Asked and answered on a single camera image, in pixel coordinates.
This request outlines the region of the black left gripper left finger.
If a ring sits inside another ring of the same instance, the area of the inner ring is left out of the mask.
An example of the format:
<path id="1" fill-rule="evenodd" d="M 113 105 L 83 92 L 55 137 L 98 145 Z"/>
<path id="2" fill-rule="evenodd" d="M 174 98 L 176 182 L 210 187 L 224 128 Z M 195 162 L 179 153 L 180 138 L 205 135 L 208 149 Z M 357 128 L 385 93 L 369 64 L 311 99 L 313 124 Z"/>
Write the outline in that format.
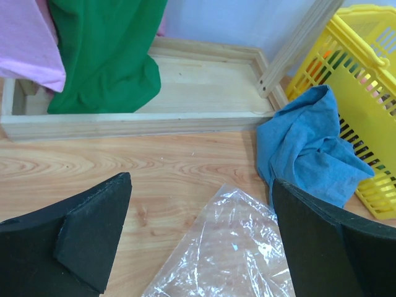
<path id="1" fill-rule="evenodd" d="M 1 296 L 100 296 L 123 230 L 128 172 L 1 222 Z"/>

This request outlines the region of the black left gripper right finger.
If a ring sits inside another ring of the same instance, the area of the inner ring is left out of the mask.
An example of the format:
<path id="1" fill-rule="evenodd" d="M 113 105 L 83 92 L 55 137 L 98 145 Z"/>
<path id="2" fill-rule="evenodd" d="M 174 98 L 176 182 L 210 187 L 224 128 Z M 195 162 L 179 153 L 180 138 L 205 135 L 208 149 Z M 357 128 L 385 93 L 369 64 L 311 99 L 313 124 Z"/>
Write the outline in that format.
<path id="1" fill-rule="evenodd" d="M 276 179 L 273 207 L 296 296 L 395 296 L 395 228 Z"/>

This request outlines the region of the clear zip top bag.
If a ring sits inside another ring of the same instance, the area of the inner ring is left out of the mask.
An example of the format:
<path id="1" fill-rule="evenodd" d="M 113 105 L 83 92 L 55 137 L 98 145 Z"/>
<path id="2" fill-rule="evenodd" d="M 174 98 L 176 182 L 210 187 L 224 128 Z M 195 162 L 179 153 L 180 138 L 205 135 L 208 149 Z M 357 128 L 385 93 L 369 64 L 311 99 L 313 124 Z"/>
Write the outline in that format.
<path id="1" fill-rule="evenodd" d="M 294 296 L 277 216 L 224 184 L 144 296 Z"/>

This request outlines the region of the green tank top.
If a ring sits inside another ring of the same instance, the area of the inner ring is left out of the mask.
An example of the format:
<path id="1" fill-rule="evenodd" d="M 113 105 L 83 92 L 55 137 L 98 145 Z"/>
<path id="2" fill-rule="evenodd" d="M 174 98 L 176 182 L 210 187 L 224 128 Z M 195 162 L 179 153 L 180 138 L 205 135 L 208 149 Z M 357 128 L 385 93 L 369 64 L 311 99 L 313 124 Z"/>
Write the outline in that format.
<path id="1" fill-rule="evenodd" d="M 66 71 L 49 114 L 133 113 L 161 89 L 149 49 L 167 2 L 49 1 Z"/>

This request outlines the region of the blue crumpled cloth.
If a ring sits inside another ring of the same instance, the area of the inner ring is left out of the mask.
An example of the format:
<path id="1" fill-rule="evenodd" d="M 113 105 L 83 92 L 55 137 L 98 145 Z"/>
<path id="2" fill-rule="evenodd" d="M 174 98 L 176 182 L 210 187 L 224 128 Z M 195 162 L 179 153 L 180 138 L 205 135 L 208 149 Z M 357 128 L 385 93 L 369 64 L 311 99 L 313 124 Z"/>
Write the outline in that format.
<path id="1" fill-rule="evenodd" d="M 310 195 L 344 207 L 373 169 L 340 138 L 335 95 L 328 85 L 305 91 L 256 132 L 256 167 L 273 188 L 284 179 Z"/>

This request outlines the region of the yellow plastic basket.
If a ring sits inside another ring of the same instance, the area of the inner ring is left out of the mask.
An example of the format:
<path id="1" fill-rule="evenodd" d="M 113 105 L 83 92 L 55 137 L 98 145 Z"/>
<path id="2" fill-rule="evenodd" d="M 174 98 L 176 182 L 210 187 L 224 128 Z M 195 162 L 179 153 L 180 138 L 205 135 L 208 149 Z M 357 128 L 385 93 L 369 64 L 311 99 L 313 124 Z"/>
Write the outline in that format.
<path id="1" fill-rule="evenodd" d="M 340 137 L 375 175 L 356 195 L 379 220 L 395 218 L 395 8 L 341 8 L 317 38 L 290 84 L 294 100 L 327 84 L 338 105 Z"/>

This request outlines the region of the pink shirt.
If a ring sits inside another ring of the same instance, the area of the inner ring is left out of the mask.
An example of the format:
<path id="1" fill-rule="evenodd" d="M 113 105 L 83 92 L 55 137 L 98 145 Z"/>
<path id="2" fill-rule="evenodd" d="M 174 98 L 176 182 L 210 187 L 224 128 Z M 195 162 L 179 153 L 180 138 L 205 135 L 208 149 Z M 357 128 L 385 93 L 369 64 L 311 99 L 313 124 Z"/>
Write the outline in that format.
<path id="1" fill-rule="evenodd" d="M 66 72 L 46 1 L 1 0 L 1 77 L 63 91 Z"/>

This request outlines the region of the wooden clothes rack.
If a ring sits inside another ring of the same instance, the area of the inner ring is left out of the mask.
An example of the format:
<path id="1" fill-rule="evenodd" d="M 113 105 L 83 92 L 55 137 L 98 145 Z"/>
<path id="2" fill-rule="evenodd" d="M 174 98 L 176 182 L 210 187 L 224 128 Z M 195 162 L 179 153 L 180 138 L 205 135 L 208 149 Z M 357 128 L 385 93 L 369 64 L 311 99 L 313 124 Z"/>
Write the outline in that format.
<path id="1" fill-rule="evenodd" d="M 281 79 L 340 6 L 315 1 L 272 62 L 258 48 L 157 38 L 161 90 L 135 113 L 48 114 L 42 88 L 6 79 L 1 127 L 13 141 L 254 129 L 288 103 Z"/>

